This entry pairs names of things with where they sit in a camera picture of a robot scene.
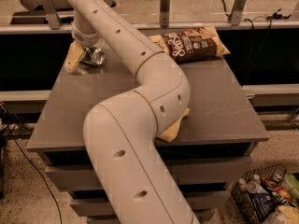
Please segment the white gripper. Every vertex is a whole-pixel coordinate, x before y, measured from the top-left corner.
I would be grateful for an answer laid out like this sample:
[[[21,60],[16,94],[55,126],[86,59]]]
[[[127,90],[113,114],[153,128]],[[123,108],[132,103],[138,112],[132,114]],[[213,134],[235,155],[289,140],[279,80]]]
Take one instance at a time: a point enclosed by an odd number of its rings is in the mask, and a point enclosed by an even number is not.
[[[92,28],[79,28],[75,23],[72,23],[73,41],[69,47],[66,58],[64,60],[64,69],[68,73],[73,73],[77,70],[78,64],[85,57],[83,47],[92,47],[98,41],[98,33]]]

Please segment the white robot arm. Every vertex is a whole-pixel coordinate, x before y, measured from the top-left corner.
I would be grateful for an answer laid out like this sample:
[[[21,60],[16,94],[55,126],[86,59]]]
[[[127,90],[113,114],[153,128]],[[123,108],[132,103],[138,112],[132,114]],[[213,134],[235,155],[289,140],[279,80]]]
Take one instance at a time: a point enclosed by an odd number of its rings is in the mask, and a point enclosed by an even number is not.
[[[139,83],[94,106],[83,123],[93,169],[120,223],[199,224],[153,144],[189,104],[184,72],[104,0],[68,2]]]

